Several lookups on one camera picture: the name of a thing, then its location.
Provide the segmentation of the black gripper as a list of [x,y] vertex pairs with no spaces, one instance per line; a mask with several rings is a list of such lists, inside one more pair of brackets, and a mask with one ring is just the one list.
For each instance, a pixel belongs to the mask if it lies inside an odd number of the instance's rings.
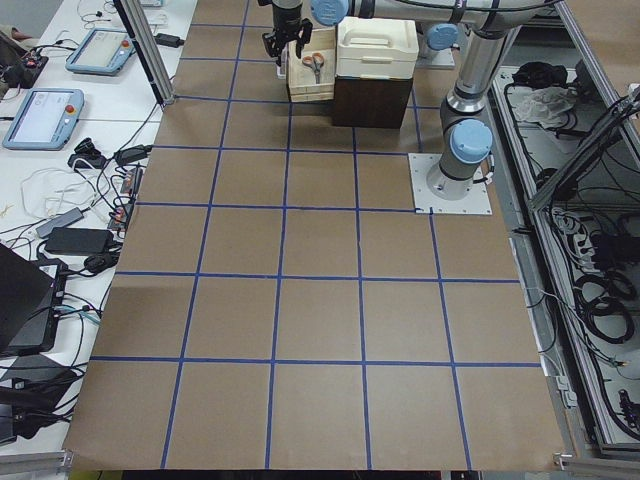
[[274,58],[277,67],[281,67],[282,52],[289,43],[294,42],[296,56],[301,58],[313,31],[312,22],[302,17],[302,2],[265,0],[262,5],[271,7],[273,20],[272,30],[262,35],[266,53]]

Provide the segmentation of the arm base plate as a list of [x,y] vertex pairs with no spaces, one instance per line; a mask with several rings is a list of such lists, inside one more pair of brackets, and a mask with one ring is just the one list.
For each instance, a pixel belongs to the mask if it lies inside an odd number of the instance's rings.
[[453,180],[440,169],[438,153],[409,153],[409,172],[414,211],[417,214],[480,215],[492,214],[488,188],[482,168],[472,179]]

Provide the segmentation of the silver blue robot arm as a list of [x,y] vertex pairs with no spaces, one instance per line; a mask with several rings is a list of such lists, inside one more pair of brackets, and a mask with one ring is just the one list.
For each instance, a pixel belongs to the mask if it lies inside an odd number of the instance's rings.
[[552,1],[313,1],[314,20],[335,26],[346,17],[465,24],[471,35],[458,78],[440,108],[445,147],[429,170],[429,190],[444,200],[464,198],[493,134],[480,120],[486,93],[508,52],[510,37]]
[[455,24],[420,22],[417,24],[417,34],[419,66],[431,69],[455,67],[452,53],[458,38],[458,28]]

